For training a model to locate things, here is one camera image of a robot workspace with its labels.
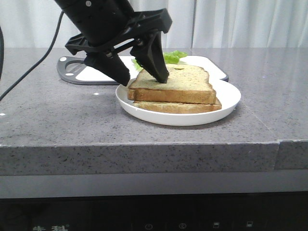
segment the appliance control panel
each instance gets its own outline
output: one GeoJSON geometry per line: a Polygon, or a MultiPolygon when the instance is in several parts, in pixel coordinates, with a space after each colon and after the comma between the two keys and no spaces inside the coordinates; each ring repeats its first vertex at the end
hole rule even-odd
{"type": "Polygon", "coordinates": [[[1,199],[0,231],[308,231],[308,192],[1,199]]]}

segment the bread crust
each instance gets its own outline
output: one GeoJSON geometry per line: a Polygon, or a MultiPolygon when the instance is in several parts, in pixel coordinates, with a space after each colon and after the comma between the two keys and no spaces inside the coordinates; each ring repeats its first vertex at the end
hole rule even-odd
{"type": "Polygon", "coordinates": [[[202,104],[202,103],[168,103],[168,102],[135,101],[133,105],[135,107],[142,108],[145,110],[162,112],[162,113],[176,113],[176,114],[205,113],[221,109],[221,104],[202,104]]]}
{"type": "Polygon", "coordinates": [[[215,103],[216,91],[129,89],[128,99],[134,101],[171,103],[215,103]]]}

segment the button icon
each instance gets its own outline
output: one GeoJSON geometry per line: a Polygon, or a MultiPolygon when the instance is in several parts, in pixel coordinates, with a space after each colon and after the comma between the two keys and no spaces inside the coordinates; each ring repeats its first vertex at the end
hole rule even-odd
{"type": "Polygon", "coordinates": [[[179,224],[179,228],[180,228],[181,230],[186,229],[186,228],[187,228],[186,223],[180,223],[180,224],[179,224]]]}
{"type": "Polygon", "coordinates": [[[144,228],[145,228],[146,230],[152,230],[152,229],[153,229],[153,225],[152,225],[152,224],[146,224],[146,225],[144,226],[144,228]]]}
{"type": "Polygon", "coordinates": [[[214,222],[213,223],[213,228],[214,229],[218,229],[220,227],[220,223],[219,222],[214,222]]]}
{"type": "Polygon", "coordinates": [[[251,227],[253,227],[253,225],[254,225],[254,222],[251,221],[251,220],[246,223],[247,228],[251,228],[251,227]]]}

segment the white curtain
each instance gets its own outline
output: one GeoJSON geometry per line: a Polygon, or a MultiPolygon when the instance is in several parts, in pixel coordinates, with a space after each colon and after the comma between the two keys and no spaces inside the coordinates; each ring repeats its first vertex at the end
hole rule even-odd
{"type": "MultiPolygon", "coordinates": [[[[308,0],[129,0],[134,10],[167,8],[163,48],[308,47],[308,0]]],[[[6,47],[48,47],[60,8],[54,0],[0,0],[6,47]]],[[[64,16],[55,47],[78,30],[64,16]]]]}

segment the bread slice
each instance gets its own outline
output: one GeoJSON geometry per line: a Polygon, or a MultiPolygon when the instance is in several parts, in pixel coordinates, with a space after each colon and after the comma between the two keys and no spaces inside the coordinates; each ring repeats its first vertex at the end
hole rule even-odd
{"type": "Polygon", "coordinates": [[[133,105],[149,111],[176,114],[204,113],[221,109],[221,103],[218,99],[216,99],[215,104],[135,101],[133,105]]]}
{"type": "Polygon", "coordinates": [[[208,83],[209,74],[192,65],[167,64],[166,84],[142,70],[128,87],[128,99],[134,101],[215,104],[216,92],[208,83]]]}

